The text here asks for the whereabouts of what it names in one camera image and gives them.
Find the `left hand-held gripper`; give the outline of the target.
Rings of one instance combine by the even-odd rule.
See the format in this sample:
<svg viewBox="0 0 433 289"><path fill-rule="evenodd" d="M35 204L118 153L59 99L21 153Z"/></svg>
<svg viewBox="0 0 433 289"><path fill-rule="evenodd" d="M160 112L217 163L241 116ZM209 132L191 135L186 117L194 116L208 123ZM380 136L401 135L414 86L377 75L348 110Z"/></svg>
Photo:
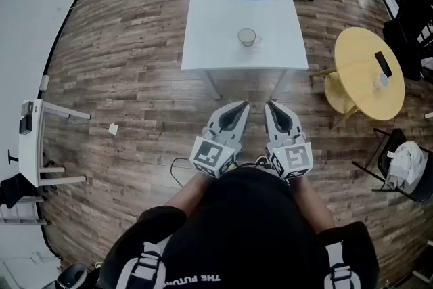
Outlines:
<svg viewBox="0 0 433 289"><path fill-rule="evenodd" d="M233 169L249 114L248 101L231 102L214 111L193 145L189 161L194 168L214 178Z"/></svg>

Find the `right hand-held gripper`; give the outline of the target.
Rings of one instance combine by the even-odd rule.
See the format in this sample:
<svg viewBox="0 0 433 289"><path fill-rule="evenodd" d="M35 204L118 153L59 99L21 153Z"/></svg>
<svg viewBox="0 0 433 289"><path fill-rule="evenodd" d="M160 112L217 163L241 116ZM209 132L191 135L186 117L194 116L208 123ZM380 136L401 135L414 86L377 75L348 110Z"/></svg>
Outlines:
<svg viewBox="0 0 433 289"><path fill-rule="evenodd" d="M312 169L312 149L297 114L285 105L270 100L265 104L265 120L269 160L279 178L289 181L307 174ZM278 133L293 137L278 140Z"/></svg>

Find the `person's right forearm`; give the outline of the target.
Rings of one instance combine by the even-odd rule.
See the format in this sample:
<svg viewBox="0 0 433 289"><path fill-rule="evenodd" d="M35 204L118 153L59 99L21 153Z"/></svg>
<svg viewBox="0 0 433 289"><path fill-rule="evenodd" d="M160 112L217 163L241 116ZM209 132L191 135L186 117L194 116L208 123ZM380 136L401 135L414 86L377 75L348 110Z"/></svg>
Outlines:
<svg viewBox="0 0 433 289"><path fill-rule="evenodd" d="M316 234L335 227L334 218L325 202L315 191L307 177L297 178L292 185L294 198L309 225Z"/></svg>

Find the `yellow round table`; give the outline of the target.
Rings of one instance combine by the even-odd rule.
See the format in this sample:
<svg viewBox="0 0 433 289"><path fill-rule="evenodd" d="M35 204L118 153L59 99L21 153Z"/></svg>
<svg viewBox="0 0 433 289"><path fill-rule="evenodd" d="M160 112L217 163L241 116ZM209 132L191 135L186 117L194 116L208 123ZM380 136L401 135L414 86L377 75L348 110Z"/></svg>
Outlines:
<svg viewBox="0 0 433 289"><path fill-rule="evenodd" d="M389 86L376 89L375 78L382 69L375 58L381 51L392 71ZM398 60L378 35L361 27L343 30L335 44L334 67L312 73L310 78L324 76L325 96L330 106L342 114L335 129L354 113L378 121L394 118L403 107L405 82Z"/></svg>

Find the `person's black shirt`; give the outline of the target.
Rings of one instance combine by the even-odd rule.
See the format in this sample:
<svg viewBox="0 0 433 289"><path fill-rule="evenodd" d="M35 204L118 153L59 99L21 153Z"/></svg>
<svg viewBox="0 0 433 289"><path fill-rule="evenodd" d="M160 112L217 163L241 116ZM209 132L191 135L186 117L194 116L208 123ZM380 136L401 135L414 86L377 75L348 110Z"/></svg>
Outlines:
<svg viewBox="0 0 433 289"><path fill-rule="evenodd" d="M239 168L211 183L188 217L166 205L143 212L106 256L102 288L376 289L366 226L316 234L294 198L296 179Z"/></svg>

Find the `small white cup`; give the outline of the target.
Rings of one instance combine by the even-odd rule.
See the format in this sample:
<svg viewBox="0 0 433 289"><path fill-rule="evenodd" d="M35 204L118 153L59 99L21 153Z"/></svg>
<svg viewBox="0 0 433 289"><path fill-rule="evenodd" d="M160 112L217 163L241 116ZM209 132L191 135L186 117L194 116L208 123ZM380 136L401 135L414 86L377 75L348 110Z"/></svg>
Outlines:
<svg viewBox="0 0 433 289"><path fill-rule="evenodd" d="M383 73L379 74L375 78L375 80L373 81L373 86L376 89L381 89L381 88L385 88L385 87L389 86L388 77L385 74L383 74Z"/></svg>

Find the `white rectangular table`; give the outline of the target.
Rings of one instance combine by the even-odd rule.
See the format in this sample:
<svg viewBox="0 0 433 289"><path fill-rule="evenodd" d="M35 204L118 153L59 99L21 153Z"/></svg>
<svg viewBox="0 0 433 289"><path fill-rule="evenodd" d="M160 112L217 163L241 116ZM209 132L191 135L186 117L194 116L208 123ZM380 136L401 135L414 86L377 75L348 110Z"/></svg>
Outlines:
<svg viewBox="0 0 433 289"><path fill-rule="evenodd" d="M243 28L254 30L261 43L245 48L237 38ZM308 68L294 1L190 0L181 68L196 72L215 99L221 94L213 70L280 70L271 93L277 99L294 73Z"/></svg>

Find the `black phone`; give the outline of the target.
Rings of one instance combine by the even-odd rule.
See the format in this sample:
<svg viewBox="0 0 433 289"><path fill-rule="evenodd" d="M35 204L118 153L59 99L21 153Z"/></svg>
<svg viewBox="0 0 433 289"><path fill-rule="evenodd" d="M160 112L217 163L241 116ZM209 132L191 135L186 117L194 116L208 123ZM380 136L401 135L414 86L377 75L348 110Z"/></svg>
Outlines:
<svg viewBox="0 0 433 289"><path fill-rule="evenodd" d="M375 53L375 58L378 61L378 64L380 65L380 68L382 69L382 73L387 77L392 76L392 71L381 51Z"/></svg>

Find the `white cloth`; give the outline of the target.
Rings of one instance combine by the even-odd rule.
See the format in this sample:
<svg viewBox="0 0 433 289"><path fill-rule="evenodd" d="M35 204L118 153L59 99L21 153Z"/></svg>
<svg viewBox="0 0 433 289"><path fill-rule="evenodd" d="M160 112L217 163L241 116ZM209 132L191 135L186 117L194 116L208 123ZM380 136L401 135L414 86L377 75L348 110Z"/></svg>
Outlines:
<svg viewBox="0 0 433 289"><path fill-rule="evenodd" d="M426 167L423 151L414 141L406 141L396 150L387 151L390 159L386 184L392 189L413 190Z"/></svg>

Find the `black folding chair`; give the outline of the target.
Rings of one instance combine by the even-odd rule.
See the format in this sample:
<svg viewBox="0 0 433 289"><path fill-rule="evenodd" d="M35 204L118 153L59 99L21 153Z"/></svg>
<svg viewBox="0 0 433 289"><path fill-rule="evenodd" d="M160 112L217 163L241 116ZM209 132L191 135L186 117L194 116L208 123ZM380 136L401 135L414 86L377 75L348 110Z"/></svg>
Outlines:
<svg viewBox="0 0 433 289"><path fill-rule="evenodd" d="M391 133L378 128L373 128L379 143L371 158L366 164L352 161L357 169L367 173L382 183L381 188L373 188L373 192L398 192L414 202L424 202L433 195L433 151L420 147L423 164L421 175L411 184L404 187L391 187L388 184L391 158L387 157L388 151L393 152L407 139L400 128L393 129Z"/></svg>

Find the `black bags pile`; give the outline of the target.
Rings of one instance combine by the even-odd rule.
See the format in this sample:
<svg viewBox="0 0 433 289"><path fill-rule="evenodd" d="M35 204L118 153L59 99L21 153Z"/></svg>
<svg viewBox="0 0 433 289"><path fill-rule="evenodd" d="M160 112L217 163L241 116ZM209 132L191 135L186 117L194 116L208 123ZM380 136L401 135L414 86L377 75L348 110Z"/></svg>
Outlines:
<svg viewBox="0 0 433 289"><path fill-rule="evenodd" d="M384 23L383 36L396 56L403 76L421 79L421 61L433 57L433 32L419 41L423 29L433 22L433 0L400 0L398 13Z"/></svg>

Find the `white side desk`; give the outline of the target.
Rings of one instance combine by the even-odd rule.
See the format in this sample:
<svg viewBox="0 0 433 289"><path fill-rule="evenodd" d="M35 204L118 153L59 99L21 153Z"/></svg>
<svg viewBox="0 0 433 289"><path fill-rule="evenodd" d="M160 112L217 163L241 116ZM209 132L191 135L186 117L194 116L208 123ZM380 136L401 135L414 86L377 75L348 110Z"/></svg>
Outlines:
<svg viewBox="0 0 433 289"><path fill-rule="evenodd" d="M82 118L90 120L91 115L61 107L42 99L32 100L32 129L27 134L19 134L18 166L19 172L35 187L86 182L83 175L76 177L42 178L43 173L65 173L64 167L43 167L43 134L45 115L52 114L63 118Z"/></svg>

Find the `black box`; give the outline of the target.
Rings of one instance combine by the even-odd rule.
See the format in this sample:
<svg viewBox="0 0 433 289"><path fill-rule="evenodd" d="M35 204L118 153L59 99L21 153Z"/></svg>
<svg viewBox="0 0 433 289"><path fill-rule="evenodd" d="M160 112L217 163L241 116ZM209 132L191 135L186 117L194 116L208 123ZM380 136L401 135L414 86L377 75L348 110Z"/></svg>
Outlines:
<svg viewBox="0 0 433 289"><path fill-rule="evenodd" d="M23 116L19 124L19 134L26 135L32 131L32 115Z"/></svg>

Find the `black jacket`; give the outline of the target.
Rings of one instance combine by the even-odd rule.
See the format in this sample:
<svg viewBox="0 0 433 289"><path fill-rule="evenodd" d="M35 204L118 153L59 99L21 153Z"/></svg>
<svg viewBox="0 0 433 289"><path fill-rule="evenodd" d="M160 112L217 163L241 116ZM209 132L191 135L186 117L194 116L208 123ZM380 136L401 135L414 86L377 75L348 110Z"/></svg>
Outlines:
<svg viewBox="0 0 433 289"><path fill-rule="evenodd" d="M37 194L37 188L21 173L0 182L0 206L12 208L21 198Z"/></svg>

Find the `grey metal rack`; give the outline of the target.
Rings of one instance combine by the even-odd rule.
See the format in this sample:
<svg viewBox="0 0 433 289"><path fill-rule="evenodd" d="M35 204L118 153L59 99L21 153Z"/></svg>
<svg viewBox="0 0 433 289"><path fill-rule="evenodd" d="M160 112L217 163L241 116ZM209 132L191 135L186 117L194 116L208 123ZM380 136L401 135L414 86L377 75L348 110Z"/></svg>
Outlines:
<svg viewBox="0 0 433 289"><path fill-rule="evenodd" d="M48 221L44 218L40 218L37 213L37 207L39 203L44 202L44 198L42 196L36 197L23 197L13 208L9 209L7 214L3 213L3 209L0 206L0 224L4 225L27 225L27 226L45 226L48 225ZM31 209L31 216L29 217L21 217L19 206L24 205Z"/></svg>

